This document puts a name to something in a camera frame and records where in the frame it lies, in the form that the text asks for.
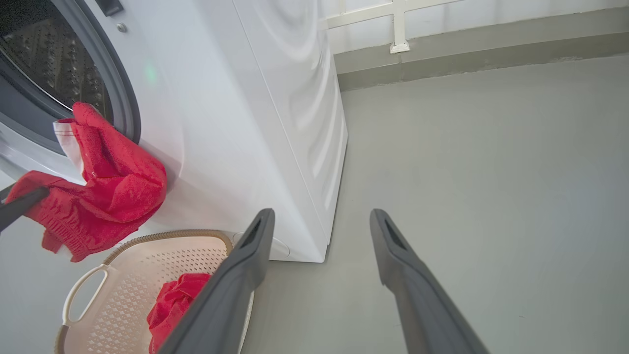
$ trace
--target red cloth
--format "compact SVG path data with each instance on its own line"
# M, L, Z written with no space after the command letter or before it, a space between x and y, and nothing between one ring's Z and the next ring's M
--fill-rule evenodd
M182 274L176 282L164 284L147 316L148 330L153 335L148 346L150 354L159 351L209 278L209 274Z
M75 103L70 123L81 149L85 186L30 171L13 186L7 202L48 186L50 194L26 213L46 227L42 246L57 252L62 244L78 262L112 248L136 231L166 197L162 163L119 133L91 106Z

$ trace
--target basket handle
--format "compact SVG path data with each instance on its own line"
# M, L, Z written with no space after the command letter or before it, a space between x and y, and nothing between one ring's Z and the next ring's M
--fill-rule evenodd
M75 324L78 323L83 316L85 315L85 313L87 312L87 310L89 310L90 306L92 306L92 303L94 302L94 299L96 299L96 296L98 295L98 293L101 291L103 285L105 284L105 280L107 280L107 277L109 275L109 273L107 272L107 268L109 268L109 266L106 265L99 265L96 268L90 270L89 272L85 273L72 287L72 289L70 290L70 293L68 294L68 296L65 298L65 303L64 303L64 311L61 314L62 316L62 320L63 320L63 324L66 326L70 326L71 324ZM96 274L99 270L102 270L103 272L105 272L105 276L101 282L101 284L98 286L98 289L96 289L96 292L94 293L94 295L92 296L92 299L89 301L89 303L87 304L87 306L85 307L85 310L83 310L83 313L81 314L81 316L79 316L79 318L76 321L72 321L70 320L70 307L72 306L72 301L74 300L74 297L76 296L77 292L79 291L79 289L81 288L81 286L83 285L83 283L85 283L87 281L87 279L90 279L94 274Z

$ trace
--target beige plastic basket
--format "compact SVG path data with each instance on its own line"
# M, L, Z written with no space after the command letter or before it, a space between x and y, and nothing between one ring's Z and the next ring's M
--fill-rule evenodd
M125 243L103 264L87 272L65 300L58 354L147 354L152 338L147 316L165 282L184 273L214 274L231 252L231 241L218 231L185 230L140 237ZM70 306L81 285L96 273L104 278L75 321ZM240 348L247 333L253 293Z

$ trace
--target screw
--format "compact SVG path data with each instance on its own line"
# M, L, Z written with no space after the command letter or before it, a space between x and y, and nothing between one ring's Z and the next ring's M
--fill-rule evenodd
M118 31L120 31L120 32L122 32L122 33L126 32L126 26L125 26L125 24L124 24L124 23L122 23L122 22L118 22L118 23L116 24L116 28L118 29Z

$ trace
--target white washing machine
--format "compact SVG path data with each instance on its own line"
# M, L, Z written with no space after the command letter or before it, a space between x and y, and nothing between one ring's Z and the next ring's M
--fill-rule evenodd
M4 172L80 182L52 121L88 101L169 174L166 201L131 237L237 239L271 207L271 259L324 261L347 128L316 0L0 1L32 11L0 28Z

